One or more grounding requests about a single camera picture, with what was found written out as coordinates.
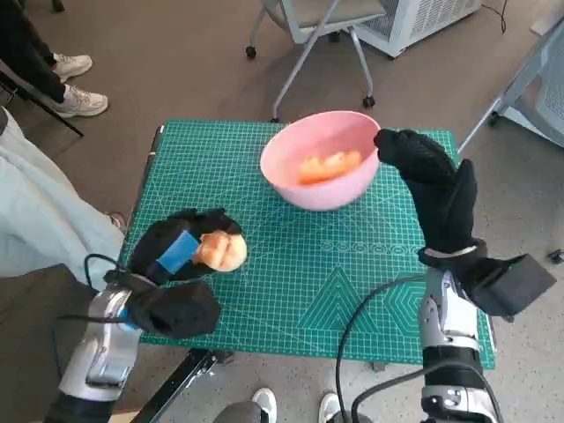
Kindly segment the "black left hand blue tape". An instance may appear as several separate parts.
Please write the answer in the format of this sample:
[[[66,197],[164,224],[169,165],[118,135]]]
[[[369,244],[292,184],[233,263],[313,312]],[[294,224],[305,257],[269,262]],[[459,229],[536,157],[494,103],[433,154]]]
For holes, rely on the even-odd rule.
[[[201,259],[194,260],[193,256],[203,244],[201,237],[215,231],[242,234],[239,223],[223,208],[178,211],[151,224],[134,248],[129,269],[157,286],[213,273],[212,267]]]

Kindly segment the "black knitted gloved right hand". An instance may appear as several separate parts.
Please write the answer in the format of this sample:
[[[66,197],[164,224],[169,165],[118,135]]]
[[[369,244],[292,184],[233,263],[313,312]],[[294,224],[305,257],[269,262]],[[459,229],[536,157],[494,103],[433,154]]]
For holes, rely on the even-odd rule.
[[[456,166],[441,145],[413,130],[381,129],[374,144],[411,192],[426,248],[454,255],[479,244],[472,236],[477,182],[470,160]]]

